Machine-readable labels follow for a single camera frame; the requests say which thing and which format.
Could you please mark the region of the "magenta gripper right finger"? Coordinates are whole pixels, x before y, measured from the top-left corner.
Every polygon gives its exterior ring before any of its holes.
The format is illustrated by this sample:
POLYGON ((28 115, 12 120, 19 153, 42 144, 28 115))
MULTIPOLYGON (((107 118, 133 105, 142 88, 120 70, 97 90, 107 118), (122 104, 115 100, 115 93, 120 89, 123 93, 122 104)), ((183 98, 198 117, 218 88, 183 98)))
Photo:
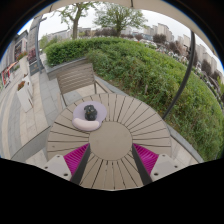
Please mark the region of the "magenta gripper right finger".
POLYGON ((152 182, 150 174, 159 155, 137 144, 132 144, 132 154, 143 185, 150 184, 152 182))

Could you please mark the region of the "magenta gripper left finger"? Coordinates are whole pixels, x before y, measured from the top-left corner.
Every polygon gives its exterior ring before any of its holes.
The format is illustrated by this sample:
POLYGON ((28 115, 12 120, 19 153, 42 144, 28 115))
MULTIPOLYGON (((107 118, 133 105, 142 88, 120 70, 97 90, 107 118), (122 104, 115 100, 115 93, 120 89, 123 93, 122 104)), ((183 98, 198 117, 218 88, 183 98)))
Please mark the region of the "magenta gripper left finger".
POLYGON ((65 162, 72 174, 72 183, 80 184, 89 156, 89 144, 85 144, 64 156, 65 162))

